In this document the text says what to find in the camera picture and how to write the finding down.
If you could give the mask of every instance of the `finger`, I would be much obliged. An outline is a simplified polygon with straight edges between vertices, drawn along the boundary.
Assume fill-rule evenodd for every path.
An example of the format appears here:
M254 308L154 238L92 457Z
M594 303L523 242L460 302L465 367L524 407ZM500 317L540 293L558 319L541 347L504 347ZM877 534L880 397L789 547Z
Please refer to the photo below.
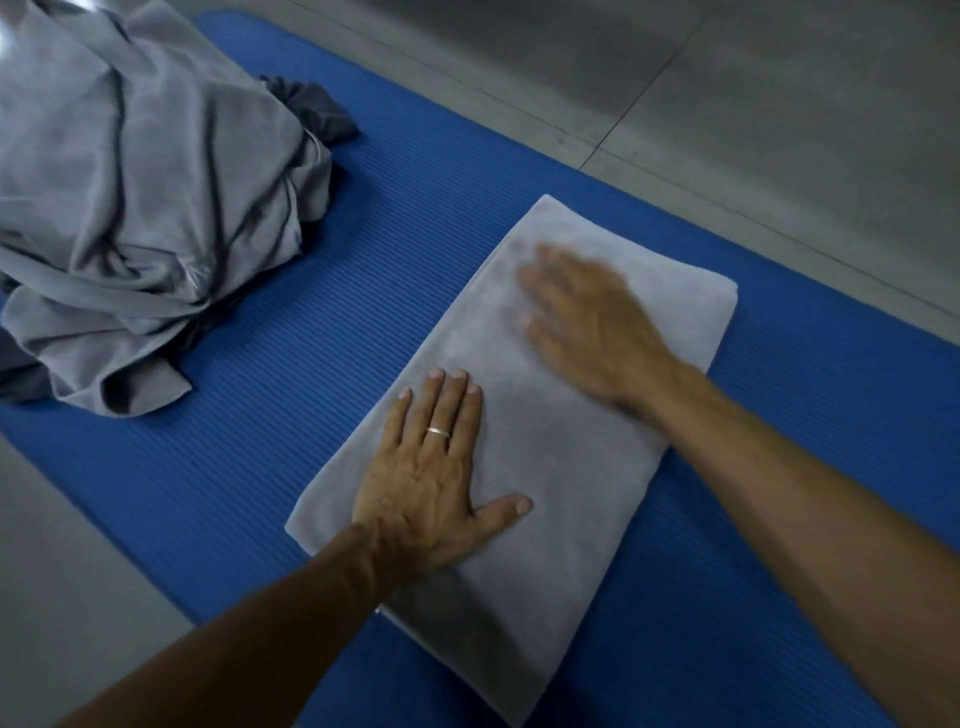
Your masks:
M444 390L440 393L440 399L433 410L433 417L430 418L430 428L445 432L446 435L431 432L428 429L423 438L424 450L446 452L447 443L453 434L457 412L460 411L460 401L464 398L464 391L467 389L468 379L469 375L462 369L458 369L453 376L446 378Z
M574 299L569 290L553 280L541 267L521 266L517 279L520 285L551 313L564 316L572 310Z
M403 430L403 443L405 445L419 447L423 442L423 435L426 434L426 429L430 426L433 408L437 406L437 398L444 386L445 377L446 372L440 368L431 370L427 376L420 392L420 398L417 400L414 412L410 416L410 422Z
M480 419L483 413L483 390L473 382L467 387L464 401L457 414L457 422L453 426L453 436L450 438L449 454L460 460L473 459L473 449L477 444L477 435L480 432Z
M567 360L567 343L541 318L523 316L520 325L537 353L554 369L561 369Z
M478 509L470 520L470 551L499 536L534 508L527 496L504 496Z
M380 449L394 449L403 438L403 426L407 421L407 412L410 411L410 402L413 392L410 387L404 387L400 396L391 405L387 414L387 422L383 425L383 437L380 439Z
M625 285L623 276L602 260L585 260L564 248L537 247L538 260L562 276L571 291L584 291L598 285Z
M554 275L562 278L565 285L573 291L580 290L585 277L589 275L588 261L555 245L539 244L537 260L541 267L548 268Z

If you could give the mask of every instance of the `towel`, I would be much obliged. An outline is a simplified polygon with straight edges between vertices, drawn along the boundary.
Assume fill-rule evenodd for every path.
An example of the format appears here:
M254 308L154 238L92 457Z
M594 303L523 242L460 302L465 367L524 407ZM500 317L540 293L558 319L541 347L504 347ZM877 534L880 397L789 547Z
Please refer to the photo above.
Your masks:
M27 10L0 62L3 327L58 400L142 415L191 388L161 350L300 253L332 156L161 0Z
M350 523L391 403L431 367L484 387L471 495L520 492L533 513L462 563L397 592L383 612L512 726L531 714L573 639L667 443L550 373L515 323L515 282L540 241L621 271L670 350L705 371L736 284L658 255L543 196L496 247L394 384L300 496L287 532L310 554Z

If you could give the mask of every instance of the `forearm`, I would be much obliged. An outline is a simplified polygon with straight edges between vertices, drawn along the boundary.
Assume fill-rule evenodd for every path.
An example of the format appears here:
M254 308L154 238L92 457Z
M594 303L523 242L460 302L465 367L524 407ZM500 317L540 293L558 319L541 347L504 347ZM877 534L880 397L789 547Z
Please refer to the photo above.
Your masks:
M390 589L354 526L302 569L159 653L64 726L290 726Z
M646 414L901 722L960 723L960 559L682 366Z

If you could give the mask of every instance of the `gray floor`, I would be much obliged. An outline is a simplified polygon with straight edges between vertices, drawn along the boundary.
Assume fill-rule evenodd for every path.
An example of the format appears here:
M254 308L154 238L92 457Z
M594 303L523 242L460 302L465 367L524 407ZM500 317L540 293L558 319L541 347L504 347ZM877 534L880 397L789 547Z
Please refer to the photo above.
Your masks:
M255 12L960 343L953 0L175 5ZM0 468L0 724L43 725L188 625L9 448Z

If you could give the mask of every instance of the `pile of clothes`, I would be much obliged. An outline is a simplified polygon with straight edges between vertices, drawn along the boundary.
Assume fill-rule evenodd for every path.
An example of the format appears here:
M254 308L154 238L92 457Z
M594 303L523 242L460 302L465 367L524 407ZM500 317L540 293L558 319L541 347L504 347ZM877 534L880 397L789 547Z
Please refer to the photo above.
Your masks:
M31 3L0 59L0 400L131 417L188 392L170 358L300 252L325 145L356 134L320 86L251 78L160 0Z

